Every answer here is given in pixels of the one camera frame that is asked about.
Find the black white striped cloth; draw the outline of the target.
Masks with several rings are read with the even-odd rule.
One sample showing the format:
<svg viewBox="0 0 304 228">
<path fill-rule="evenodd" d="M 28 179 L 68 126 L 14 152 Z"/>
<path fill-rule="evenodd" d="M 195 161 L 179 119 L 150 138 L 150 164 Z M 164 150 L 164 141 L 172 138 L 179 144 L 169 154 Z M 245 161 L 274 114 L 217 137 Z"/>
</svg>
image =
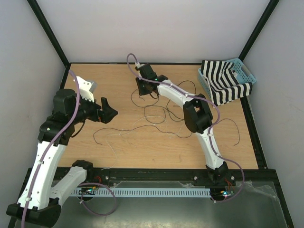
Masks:
<svg viewBox="0 0 304 228">
<path fill-rule="evenodd" d="M 252 92 L 253 83 L 240 82 L 234 66 L 235 63 L 230 61 L 202 61 L 200 78 L 207 86 L 209 97 L 216 106 L 249 96 Z"/>
</svg>

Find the grey metal front plate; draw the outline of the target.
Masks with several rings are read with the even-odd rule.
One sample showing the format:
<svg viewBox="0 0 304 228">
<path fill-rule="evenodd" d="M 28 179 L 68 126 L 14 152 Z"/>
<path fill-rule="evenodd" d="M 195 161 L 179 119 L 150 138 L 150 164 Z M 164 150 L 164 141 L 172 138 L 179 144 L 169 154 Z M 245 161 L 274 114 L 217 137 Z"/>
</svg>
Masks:
<svg viewBox="0 0 304 228">
<path fill-rule="evenodd" d="M 70 196 L 56 228 L 288 228 L 272 183 L 237 185 L 234 199 L 116 197 L 115 188 L 198 188 L 120 183 L 112 197 Z"/>
</svg>

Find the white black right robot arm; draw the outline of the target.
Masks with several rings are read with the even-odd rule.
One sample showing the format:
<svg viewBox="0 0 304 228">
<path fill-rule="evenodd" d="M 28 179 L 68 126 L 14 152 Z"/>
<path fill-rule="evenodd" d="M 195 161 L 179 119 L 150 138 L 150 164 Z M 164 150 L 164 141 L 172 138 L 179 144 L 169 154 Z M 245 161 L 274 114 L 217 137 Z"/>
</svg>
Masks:
<svg viewBox="0 0 304 228">
<path fill-rule="evenodd" d="M 206 160 L 208 180 L 218 185 L 228 176 L 228 165 L 221 157 L 212 129 L 212 113 L 204 95 L 195 95 L 179 88 L 166 76 L 153 71 L 150 64 L 135 64 L 136 83 L 139 95 L 154 92 L 173 101 L 182 108 L 184 122 L 189 131 L 194 133 L 203 149 Z"/>
</svg>

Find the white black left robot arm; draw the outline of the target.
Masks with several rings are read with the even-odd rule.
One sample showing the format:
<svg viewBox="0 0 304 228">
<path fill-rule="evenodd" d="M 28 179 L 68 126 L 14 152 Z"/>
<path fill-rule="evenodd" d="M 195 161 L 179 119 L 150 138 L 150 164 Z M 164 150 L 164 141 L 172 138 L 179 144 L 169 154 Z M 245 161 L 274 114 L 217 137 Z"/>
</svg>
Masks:
<svg viewBox="0 0 304 228">
<path fill-rule="evenodd" d="M 76 135 L 75 125 L 86 120 L 107 124 L 118 114 L 105 97 L 97 104 L 85 94 L 77 95 L 72 89 L 56 92 L 52 114 L 39 129 L 37 156 L 28 182 L 18 201 L 8 205 L 7 215 L 51 228 L 72 191 L 82 183 L 93 182 L 93 164 L 77 160 L 59 183 L 52 186 L 58 162 L 70 138 Z"/>
</svg>

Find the black cage frame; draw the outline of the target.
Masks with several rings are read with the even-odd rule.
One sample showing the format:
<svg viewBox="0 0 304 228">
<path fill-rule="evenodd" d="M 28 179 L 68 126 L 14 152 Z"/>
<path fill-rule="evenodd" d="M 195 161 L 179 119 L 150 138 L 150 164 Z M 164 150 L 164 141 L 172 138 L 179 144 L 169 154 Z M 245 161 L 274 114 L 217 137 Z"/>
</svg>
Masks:
<svg viewBox="0 0 304 228">
<path fill-rule="evenodd" d="M 249 39 L 247 40 L 246 44 L 244 45 L 239 57 L 241 60 L 244 60 L 246 58 L 246 56 L 248 55 L 250 49 L 252 48 L 254 42 L 256 41 L 257 37 L 259 36 L 260 32 L 262 31 L 263 27 L 265 26 L 266 22 L 268 21 L 268 19 L 270 18 L 271 14 L 273 13 L 274 9 L 276 8 L 276 6 L 278 5 L 279 1 L 278 0 L 271 0 L 269 1 L 269 3 L 267 4 L 262 16 L 260 17 L 258 23 L 256 24 L 254 30 L 252 31 Z M 60 87 L 63 88 L 63 86 L 66 83 L 66 79 L 67 79 L 67 73 L 68 70 L 71 67 L 71 63 L 68 61 L 66 55 L 63 52 L 63 49 L 61 48 L 54 32 L 52 31 L 45 15 L 43 14 L 42 9 L 40 8 L 38 2 L 36 0 L 29 0 L 28 1 L 29 6 L 31 7 L 33 13 L 35 14 L 36 18 L 38 19 L 39 23 L 41 24 L 45 34 L 47 35 L 48 39 L 50 40 L 51 44 L 53 45 L 55 51 L 57 52 L 59 58 L 61 59 L 61 61 L 64 64 L 65 67 L 65 72 L 63 74 L 62 77 L 62 81 L 60 84 Z M 249 99 L 248 98 L 242 98 L 241 99 L 241 104 L 242 104 L 242 108 L 243 108 L 243 112 L 245 115 L 245 120 L 247 123 L 247 127 L 249 130 L 249 135 L 250 135 L 250 139 L 252 142 L 252 145 L 254 146 L 254 151 L 255 151 L 255 156 L 256 158 L 260 157 L 261 160 L 260 162 L 262 163 L 262 167 L 259 167 L 259 169 L 257 171 L 253 171 L 251 170 L 252 173 L 256 174 L 257 177 L 259 179 L 262 179 L 262 174 L 266 174 L 267 172 L 275 172 L 274 169 L 269 169 L 267 167 L 267 163 L 264 157 L 264 152 L 262 150 L 261 147 L 261 143 L 260 143 L 260 139 L 258 137 L 258 133 L 257 133 L 257 129 L 255 126 L 255 122 L 254 122 L 254 118 L 253 118 L 253 114 L 251 111 L 251 107 L 249 105 Z M 279 199 L 280 199 L 280 203 L 281 203 L 281 207 L 283 209 L 283 215 L 285 217 L 285 221 L 287 223 L 287 226 L 289 228 L 293 228 L 293 222 L 292 222 L 292 218 L 291 215 L 289 213 L 288 210 L 288 206 L 286 203 L 286 200 L 284 198 L 284 194 L 282 191 L 282 188 L 280 185 L 278 185 L 276 187 Z"/>
</svg>

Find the light blue perforated basket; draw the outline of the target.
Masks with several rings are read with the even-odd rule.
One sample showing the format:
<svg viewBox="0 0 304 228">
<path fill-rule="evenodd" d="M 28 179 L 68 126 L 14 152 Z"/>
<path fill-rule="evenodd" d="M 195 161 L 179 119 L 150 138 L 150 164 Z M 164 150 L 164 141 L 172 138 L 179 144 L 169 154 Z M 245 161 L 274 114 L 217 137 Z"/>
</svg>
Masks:
<svg viewBox="0 0 304 228">
<path fill-rule="evenodd" d="M 248 68 L 244 65 L 244 63 L 239 58 L 233 58 L 229 60 L 224 60 L 224 62 L 231 62 L 233 63 L 232 70 L 237 73 L 237 81 L 239 83 L 248 83 L 251 82 L 252 84 L 256 83 L 257 80 L 252 75 L 252 73 L 248 70 Z M 208 86 L 207 81 L 205 80 L 203 74 L 201 73 L 201 68 L 198 69 L 198 81 L 200 82 L 201 86 L 206 91 L 209 98 L 211 98 L 210 89 Z"/>
</svg>

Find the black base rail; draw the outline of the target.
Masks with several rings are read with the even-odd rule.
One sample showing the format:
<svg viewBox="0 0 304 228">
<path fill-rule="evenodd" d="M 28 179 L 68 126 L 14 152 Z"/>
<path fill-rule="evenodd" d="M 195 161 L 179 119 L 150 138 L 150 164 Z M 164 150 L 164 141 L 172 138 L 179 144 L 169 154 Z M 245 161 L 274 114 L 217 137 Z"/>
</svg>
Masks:
<svg viewBox="0 0 304 228">
<path fill-rule="evenodd" d="M 101 181 L 105 185 L 113 185 L 121 181 L 145 181 L 145 182 L 180 182 L 191 183 L 194 186 L 205 186 L 207 188 L 221 188 L 227 186 L 227 181 L 232 184 L 242 181 L 242 174 L 239 169 L 230 170 L 231 175 L 225 177 L 220 183 L 213 183 L 208 177 L 206 169 L 127 169 L 112 168 L 102 170 L 95 168 L 89 181 Z"/>
</svg>

